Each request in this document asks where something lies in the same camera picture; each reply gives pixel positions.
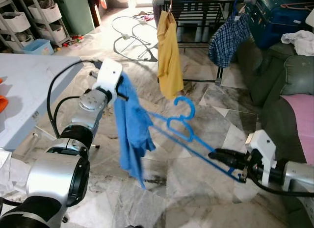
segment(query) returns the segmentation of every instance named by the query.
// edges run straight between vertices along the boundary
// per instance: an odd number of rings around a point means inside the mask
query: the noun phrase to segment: blue suitcase
[[[249,26],[256,45],[266,49],[280,42],[285,33],[311,30],[305,19],[313,7],[314,0],[256,0],[255,5],[248,4],[246,13],[251,17]]]

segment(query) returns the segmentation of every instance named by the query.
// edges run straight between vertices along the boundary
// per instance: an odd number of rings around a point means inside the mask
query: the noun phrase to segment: pink cushion
[[[281,97],[290,104],[294,111],[306,162],[314,165],[314,96],[296,94]]]

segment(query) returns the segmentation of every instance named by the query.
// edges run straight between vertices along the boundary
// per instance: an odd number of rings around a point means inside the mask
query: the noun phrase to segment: plaid shirt
[[[250,36],[248,20],[246,14],[241,15],[237,21],[235,15],[232,15],[213,35],[209,45],[209,58],[215,65],[221,68],[229,66],[238,46]]]

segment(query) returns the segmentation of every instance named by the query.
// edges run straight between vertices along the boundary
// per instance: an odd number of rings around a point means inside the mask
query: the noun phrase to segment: yellow shirt
[[[183,89],[181,62],[177,42],[177,24],[172,13],[162,11],[157,28],[158,78],[161,93],[169,100]]]

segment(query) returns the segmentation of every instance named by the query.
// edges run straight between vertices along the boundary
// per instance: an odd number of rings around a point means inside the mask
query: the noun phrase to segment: green trash bin
[[[62,19],[69,33],[85,35],[94,27],[87,0],[54,0],[60,9]]]

